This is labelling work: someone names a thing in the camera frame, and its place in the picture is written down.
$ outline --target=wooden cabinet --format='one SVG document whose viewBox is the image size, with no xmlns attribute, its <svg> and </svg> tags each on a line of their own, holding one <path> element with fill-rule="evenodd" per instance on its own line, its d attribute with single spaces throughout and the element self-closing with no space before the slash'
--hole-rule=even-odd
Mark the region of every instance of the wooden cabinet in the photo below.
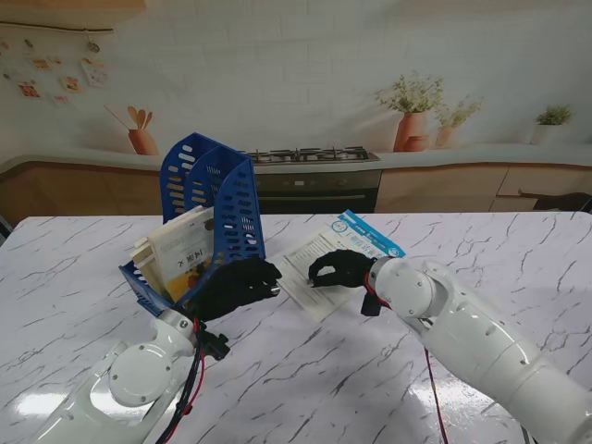
<svg viewBox="0 0 592 444">
<path fill-rule="evenodd" d="M 117 210 L 122 215 L 160 215 L 160 183 L 158 175 L 150 171 L 134 174 L 102 171 L 101 177 Z"/>
<path fill-rule="evenodd" d="M 31 162 L 0 177 L 0 215 L 13 227 L 29 216 L 160 214 L 157 171 Z"/>
<path fill-rule="evenodd" d="M 0 0 L 0 19 L 76 30 L 104 29 L 145 8 L 144 0 Z"/>
<path fill-rule="evenodd" d="M 498 197 L 493 200 L 489 211 L 496 212 L 520 212 L 532 211 L 537 199 L 526 199 L 523 197 Z"/>
<path fill-rule="evenodd" d="M 562 195 L 592 194 L 592 170 L 575 166 L 510 166 L 498 196 L 518 196 L 519 191 Z"/>
<path fill-rule="evenodd" d="M 489 211 L 506 166 L 443 166 L 383 171 L 377 213 Z"/>
<path fill-rule="evenodd" d="M 0 6 L 40 9 L 128 9 L 144 8 L 144 0 L 0 0 Z"/>
</svg>

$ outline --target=blue plastic file organizer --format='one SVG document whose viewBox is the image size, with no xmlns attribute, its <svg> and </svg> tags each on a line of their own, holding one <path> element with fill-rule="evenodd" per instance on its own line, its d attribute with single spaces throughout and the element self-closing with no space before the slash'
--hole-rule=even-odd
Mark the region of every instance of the blue plastic file organizer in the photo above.
<svg viewBox="0 0 592 444">
<path fill-rule="evenodd" d="M 163 219 L 197 205 L 214 207 L 214 257 L 197 287 L 175 306 L 190 299 L 221 265 L 259 256 L 265 259 L 263 231 L 251 157 L 200 134 L 178 142 L 160 168 Z M 145 282 L 133 261 L 119 268 L 138 297 L 155 316 L 173 306 Z"/>
</svg>

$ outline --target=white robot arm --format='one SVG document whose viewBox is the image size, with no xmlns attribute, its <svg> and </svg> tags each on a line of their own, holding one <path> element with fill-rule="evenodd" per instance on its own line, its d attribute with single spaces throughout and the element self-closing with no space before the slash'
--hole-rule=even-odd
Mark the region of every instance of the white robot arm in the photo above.
<svg viewBox="0 0 592 444">
<path fill-rule="evenodd" d="M 194 354 L 193 322 L 173 310 L 154 321 L 150 342 L 128 346 L 120 342 L 94 365 L 32 440 L 34 444 L 142 444 L 187 378 L 175 365 L 180 356 Z M 104 381 L 115 402 L 148 409 L 142 420 L 127 424 L 93 404 L 93 390 Z"/>
<path fill-rule="evenodd" d="M 498 402 L 540 444 L 592 443 L 592 394 L 446 266 L 378 259 L 368 287 L 449 371 Z"/>
</svg>

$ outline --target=blue label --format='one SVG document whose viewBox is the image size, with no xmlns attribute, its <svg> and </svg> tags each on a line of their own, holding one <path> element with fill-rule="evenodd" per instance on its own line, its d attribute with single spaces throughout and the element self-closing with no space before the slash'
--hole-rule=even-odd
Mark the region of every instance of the blue label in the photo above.
<svg viewBox="0 0 592 444">
<path fill-rule="evenodd" d="M 345 231 L 347 227 L 350 227 L 361 236 L 367 238 L 380 251 L 391 257 L 403 257 L 405 255 L 405 252 L 399 245 L 370 227 L 350 210 L 339 215 L 339 221 L 334 222 L 331 227 L 337 232 Z"/>
</svg>

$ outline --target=kitchen counter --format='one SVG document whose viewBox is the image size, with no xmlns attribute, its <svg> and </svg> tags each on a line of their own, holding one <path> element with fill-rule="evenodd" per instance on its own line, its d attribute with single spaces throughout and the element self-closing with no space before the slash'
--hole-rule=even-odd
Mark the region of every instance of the kitchen counter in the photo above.
<svg viewBox="0 0 592 444">
<path fill-rule="evenodd" d="M 592 388 L 590 215 L 365 219 L 410 257 L 450 265 Z M 268 255 L 330 220 L 264 216 Z M 0 248 L 0 442 L 27 442 L 117 341 L 150 338 L 151 316 L 117 266 L 160 223 L 159 216 L 30 217 Z M 220 363 L 208 359 L 202 394 L 171 443 L 439 443 L 421 344 L 392 314 L 359 315 L 361 303 L 317 324 L 280 293 L 210 323 L 232 350 Z M 503 409 L 433 363 L 450 442 L 524 442 Z"/>
<path fill-rule="evenodd" d="M 592 144 L 542 147 L 527 143 L 479 143 L 462 149 L 430 150 L 421 153 L 376 153 L 375 162 L 256 166 L 257 174 L 364 171 L 446 165 L 500 163 L 550 164 L 592 167 Z M 25 162 L 58 162 L 100 167 L 122 167 L 158 171 L 163 157 L 110 153 L 101 150 L 61 149 L 52 155 L 26 154 L 0 159 L 0 173 Z"/>
</svg>

